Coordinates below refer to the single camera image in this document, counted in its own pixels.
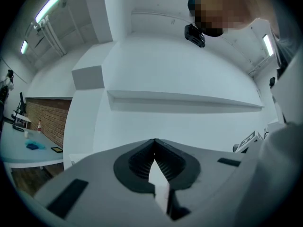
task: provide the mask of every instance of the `black camera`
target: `black camera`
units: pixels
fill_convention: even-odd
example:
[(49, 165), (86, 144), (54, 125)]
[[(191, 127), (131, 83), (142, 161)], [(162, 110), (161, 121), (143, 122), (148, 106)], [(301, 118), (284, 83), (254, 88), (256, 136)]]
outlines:
[(184, 36), (187, 40), (196, 44), (200, 48), (205, 47), (204, 34), (192, 24), (185, 26)]

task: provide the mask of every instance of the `white wall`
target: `white wall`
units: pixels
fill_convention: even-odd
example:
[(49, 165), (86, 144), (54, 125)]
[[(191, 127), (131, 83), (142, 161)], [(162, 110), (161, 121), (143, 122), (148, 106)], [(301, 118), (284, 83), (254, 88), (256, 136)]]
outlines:
[(185, 39), (132, 34), (109, 90), (212, 96), (261, 105), (254, 81), (230, 62)]
[(72, 98), (75, 93), (71, 70), (92, 46), (84, 44), (51, 62), (35, 75), (27, 97)]
[(105, 0), (86, 0), (91, 22), (99, 43), (113, 41), (107, 18)]
[(105, 0), (107, 18), (113, 41), (126, 38), (131, 33), (131, 12), (134, 0)]
[(22, 56), (24, 57), (21, 53), (17, 54), (8, 47), (1, 50), (0, 77), (6, 76), (8, 69), (14, 71), (14, 89), (9, 91), (4, 108), (4, 116), (9, 119), (12, 119), (11, 114), (20, 102), (19, 93), (22, 92), (24, 97), (27, 95), (27, 90), (35, 75), (35, 70), (23, 61)]
[(104, 89), (77, 90), (71, 101), (64, 131), (64, 169), (71, 166), (70, 154), (91, 153), (96, 119)]
[(277, 77), (276, 77), (277, 68), (278, 68), (278, 64), (276, 60), (273, 60), (254, 79), (261, 92), (261, 99), (264, 105), (264, 108), (262, 109), (262, 115), (263, 115), (262, 118), (265, 125), (277, 119), (276, 108), (269, 87), (269, 80), (272, 77), (276, 78), (276, 83), (277, 83)]
[(104, 88), (102, 65), (116, 42), (93, 45), (72, 70), (77, 90)]
[[(105, 84), (106, 90), (212, 96), (261, 105), (257, 86), (247, 74), (186, 40), (133, 34), (121, 43), (115, 56), (116, 61), (106, 59), (116, 68), (110, 82)], [(111, 103), (111, 97), (103, 94), (96, 120), (94, 151), (150, 138), (232, 151), (232, 146), (252, 131), (263, 133), (264, 129), (261, 111), (119, 112), (110, 110)]]

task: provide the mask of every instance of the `white shelf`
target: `white shelf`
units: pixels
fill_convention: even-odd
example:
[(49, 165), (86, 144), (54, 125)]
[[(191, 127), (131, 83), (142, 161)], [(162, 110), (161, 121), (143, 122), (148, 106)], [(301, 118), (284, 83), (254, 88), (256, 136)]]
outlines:
[(112, 111), (182, 114), (255, 112), (262, 105), (189, 94), (109, 90)]

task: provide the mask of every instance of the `white table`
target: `white table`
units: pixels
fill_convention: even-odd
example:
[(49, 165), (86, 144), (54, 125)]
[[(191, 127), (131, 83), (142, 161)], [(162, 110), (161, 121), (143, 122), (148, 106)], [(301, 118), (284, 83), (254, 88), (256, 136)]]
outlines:
[(27, 168), (47, 166), (63, 162), (63, 153), (56, 153), (51, 148), (59, 147), (43, 133), (28, 130), (28, 139), (37, 141), (45, 149), (31, 150), (26, 148), (24, 132), (13, 129), (12, 125), (4, 122), (1, 141), (0, 157), (10, 168)]
[(20, 115), (20, 114), (17, 114), (17, 115), (16, 115), (16, 112), (15, 112), (15, 111), (14, 111), (13, 115), (16, 116), (16, 119), (21, 119), (21, 120), (26, 121), (26, 126), (25, 126), (25, 128), (27, 129), (27, 123), (28, 123), (28, 122), (31, 123), (30, 119), (27, 118), (27, 117), (25, 117), (25, 116), (22, 116), (22, 115)]

